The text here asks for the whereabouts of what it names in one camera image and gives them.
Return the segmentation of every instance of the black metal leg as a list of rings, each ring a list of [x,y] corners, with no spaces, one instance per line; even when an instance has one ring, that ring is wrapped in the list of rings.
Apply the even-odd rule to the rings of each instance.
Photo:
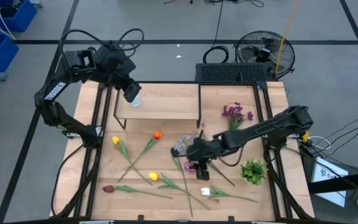
[[[119,125],[125,130],[127,127],[127,119],[124,119],[124,125],[122,125],[121,121],[114,115],[115,119],[118,121]]]

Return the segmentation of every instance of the concrete floor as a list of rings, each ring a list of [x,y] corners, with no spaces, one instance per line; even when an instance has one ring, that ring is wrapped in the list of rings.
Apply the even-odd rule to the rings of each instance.
[[[84,29],[101,39],[118,39],[126,30],[138,27],[147,40],[211,40],[216,32],[220,4],[202,0],[80,0],[70,28]],[[44,8],[29,28],[14,34],[19,40],[58,40],[74,0],[43,0]],[[255,30],[282,34],[295,0],[263,0],[265,7],[250,2],[225,2],[218,39],[238,40]],[[346,0],[358,26],[358,0]],[[136,39],[135,34],[128,39]],[[69,35],[68,40],[87,36]],[[357,40],[339,0],[303,0],[287,36],[288,40]],[[312,135],[327,136],[358,118],[358,45],[294,45],[295,72],[282,81],[290,90],[291,105],[307,105],[314,119]],[[133,61],[136,80],[194,80],[195,65],[210,44],[145,44]],[[229,61],[234,61],[232,45]],[[66,45],[85,49],[87,45]],[[34,93],[43,85],[57,49],[53,44],[20,44],[10,64],[8,79],[0,82],[0,204],[34,113]],[[220,62],[213,53],[209,62]],[[80,84],[70,85],[58,101],[73,114]],[[40,120],[24,164],[5,222],[47,218],[50,197],[67,140],[58,129]],[[358,166],[358,137],[333,156]],[[314,205],[323,220],[358,223]]]

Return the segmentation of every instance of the black fan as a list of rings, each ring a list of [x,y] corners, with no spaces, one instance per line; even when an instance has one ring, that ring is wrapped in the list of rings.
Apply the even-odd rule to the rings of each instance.
[[[279,34],[264,30],[247,34],[235,45],[236,61],[238,59],[240,62],[268,62],[271,63],[270,71],[274,72],[282,38]],[[294,63],[293,47],[284,39],[276,77],[281,78],[288,72],[293,72]]]

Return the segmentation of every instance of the small purple object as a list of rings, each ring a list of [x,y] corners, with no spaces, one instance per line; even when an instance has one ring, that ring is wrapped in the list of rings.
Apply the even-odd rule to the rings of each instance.
[[[196,172],[196,167],[194,166],[193,162],[187,161],[185,162],[185,170],[191,174]]]
[[[250,111],[247,113],[247,115],[248,115],[248,120],[252,121],[252,117],[254,116],[254,114],[252,114],[252,112]]]

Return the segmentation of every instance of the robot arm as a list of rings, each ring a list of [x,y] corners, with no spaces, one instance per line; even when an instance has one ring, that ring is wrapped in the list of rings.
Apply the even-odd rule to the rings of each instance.
[[[112,42],[96,49],[67,51],[58,63],[52,78],[35,94],[35,106],[40,110],[45,124],[63,129],[63,133],[77,133],[84,147],[100,144],[96,126],[84,125],[68,115],[55,99],[71,83],[92,80],[124,91],[124,98],[132,102],[140,85],[129,77],[136,66]]]
[[[224,131],[213,136],[212,141],[205,141],[201,138],[195,138],[194,144],[190,145],[186,150],[186,157],[189,161],[194,161],[197,168],[197,178],[209,180],[209,174],[206,164],[212,160],[236,153],[247,144],[248,141],[267,135],[269,145],[272,147],[283,147],[287,142],[287,136],[290,134],[301,134],[310,129],[313,124],[306,106],[291,106],[285,111],[259,124],[242,130]]]

